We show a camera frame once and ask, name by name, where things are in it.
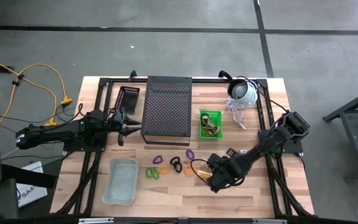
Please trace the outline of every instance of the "purple hair tie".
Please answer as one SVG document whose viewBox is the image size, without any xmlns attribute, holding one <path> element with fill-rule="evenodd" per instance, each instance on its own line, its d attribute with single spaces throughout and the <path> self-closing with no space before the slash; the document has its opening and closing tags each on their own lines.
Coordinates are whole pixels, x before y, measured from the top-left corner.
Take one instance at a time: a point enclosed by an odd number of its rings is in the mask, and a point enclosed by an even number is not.
<svg viewBox="0 0 358 224">
<path fill-rule="evenodd" d="M 189 160 L 193 160 L 194 159 L 194 152 L 191 149 L 187 149 L 186 150 L 186 156 L 187 156 L 187 158 L 189 158 Z"/>
<path fill-rule="evenodd" d="M 160 164 L 162 163 L 162 156 L 158 155 L 153 159 L 153 164 Z"/>
</svg>

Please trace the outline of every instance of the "white cable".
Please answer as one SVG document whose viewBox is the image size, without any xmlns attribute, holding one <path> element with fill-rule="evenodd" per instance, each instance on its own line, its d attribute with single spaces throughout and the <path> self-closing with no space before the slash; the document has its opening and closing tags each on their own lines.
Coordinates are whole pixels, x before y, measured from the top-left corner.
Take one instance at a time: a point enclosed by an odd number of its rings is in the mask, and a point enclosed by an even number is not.
<svg viewBox="0 0 358 224">
<path fill-rule="evenodd" d="M 242 123 L 242 112 L 238 111 L 236 104 L 234 103 L 234 100 L 232 98 L 229 97 L 229 100 L 226 102 L 226 108 L 229 110 L 229 113 L 231 114 L 231 116 L 233 117 L 233 121 L 237 124 L 239 124 L 239 126 L 242 129 L 247 129 L 244 124 Z M 236 118 L 236 114 L 240 113 L 241 117 L 239 120 L 237 120 Z"/>
<path fill-rule="evenodd" d="M 15 150 L 13 150 L 12 152 L 8 152 L 7 154 L 5 154 L 5 155 L 1 156 L 1 159 L 2 159 L 3 157 L 6 157 L 6 156 L 8 156 L 8 155 L 12 154 L 13 152 L 16 152 L 17 150 L 19 150 L 19 148 L 17 148 L 17 149 L 15 149 Z"/>
<path fill-rule="evenodd" d="M 241 98 L 241 102 L 239 102 L 238 100 L 234 100 L 229 96 L 228 101 L 226 102 L 226 108 L 227 110 L 229 110 L 230 114 L 232 114 L 233 117 L 233 121 L 237 124 L 239 124 L 239 126 L 242 129 L 246 129 L 244 123 L 242 122 L 242 116 L 243 113 L 241 111 L 239 111 L 239 109 L 245 109 L 251 106 L 254 106 L 257 99 L 258 99 L 258 94 L 256 92 L 257 89 L 257 85 L 256 83 L 254 83 L 253 81 L 247 82 L 248 84 L 248 89 L 247 89 L 247 93 L 246 95 L 243 96 L 243 98 Z M 237 119 L 236 114 L 240 113 L 241 117 L 239 119 Z"/>
</svg>

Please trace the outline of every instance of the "green bin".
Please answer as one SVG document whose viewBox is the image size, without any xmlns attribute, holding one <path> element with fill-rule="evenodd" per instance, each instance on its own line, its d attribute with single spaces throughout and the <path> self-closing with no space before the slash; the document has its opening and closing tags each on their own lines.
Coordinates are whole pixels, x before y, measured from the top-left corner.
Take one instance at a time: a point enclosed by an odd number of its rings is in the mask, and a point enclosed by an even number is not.
<svg viewBox="0 0 358 224">
<path fill-rule="evenodd" d="M 209 135 L 208 131 L 203 128 L 203 124 L 201 123 L 201 115 L 203 113 L 208 113 L 209 120 L 214 123 L 214 125 L 219 126 L 221 128 L 221 131 L 215 135 L 215 137 L 212 137 Z M 200 138 L 202 139 L 221 139 L 223 138 L 223 126 L 222 126 L 222 111 L 207 111 L 207 110 L 201 110 L 200 111 Z"/>
</svg>

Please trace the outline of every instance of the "black mesh basket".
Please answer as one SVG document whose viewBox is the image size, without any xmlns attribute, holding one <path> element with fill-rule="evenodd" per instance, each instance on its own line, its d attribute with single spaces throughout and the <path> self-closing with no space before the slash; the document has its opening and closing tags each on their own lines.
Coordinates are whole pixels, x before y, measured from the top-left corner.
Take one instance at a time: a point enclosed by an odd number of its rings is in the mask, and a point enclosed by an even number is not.
<svg viewBox="0 0 358 224">
<path fill-rule="evenodd" d="M 147 144 L 190 144 L 191 87 L 187 77 L 148 77 L 141 131 Z"/>
<path fill-rule="evenodd" d="M 124 107 L 126 113 L 134 114 L 137 97 L 139 96 L 139 91 L 140 88 L 122 86 L 119 89 L 119 93 L 114 108 L 120 110 L 122 107 Z"/>
</svg>

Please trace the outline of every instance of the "transparent plastic tray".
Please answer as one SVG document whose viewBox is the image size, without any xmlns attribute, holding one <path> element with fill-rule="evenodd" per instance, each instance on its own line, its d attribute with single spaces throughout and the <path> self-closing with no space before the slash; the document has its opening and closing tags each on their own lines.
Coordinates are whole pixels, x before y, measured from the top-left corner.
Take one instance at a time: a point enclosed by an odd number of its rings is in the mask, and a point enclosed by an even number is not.
<svg viewBox="0 0 358 224">
<path fill-rule="evenodd" d="M 132 159 L 112 159 L 102 202 L 129 205 L 135 200 L 139 166 Z"/>
</svg>

